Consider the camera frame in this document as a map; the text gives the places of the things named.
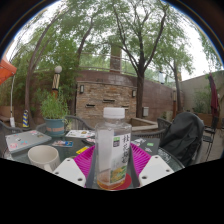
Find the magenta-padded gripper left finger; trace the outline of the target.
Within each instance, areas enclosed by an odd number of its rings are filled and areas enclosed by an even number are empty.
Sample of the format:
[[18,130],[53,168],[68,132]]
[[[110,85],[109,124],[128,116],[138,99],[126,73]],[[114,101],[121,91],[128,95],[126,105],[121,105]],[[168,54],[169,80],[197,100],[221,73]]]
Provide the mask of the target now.
[[53,173],[78,186],[91,188],[95,176],[95,147],[92,146],[76,156],[66,158]]

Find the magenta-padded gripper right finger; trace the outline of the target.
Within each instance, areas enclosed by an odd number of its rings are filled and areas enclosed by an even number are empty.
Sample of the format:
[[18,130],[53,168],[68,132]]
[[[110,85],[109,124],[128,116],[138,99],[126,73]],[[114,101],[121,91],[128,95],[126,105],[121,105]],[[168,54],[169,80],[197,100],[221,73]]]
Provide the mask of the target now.
[[130,170],[134,187],[143,187],[173,173],[172,168],[159,156],[149,155],[132,144]]

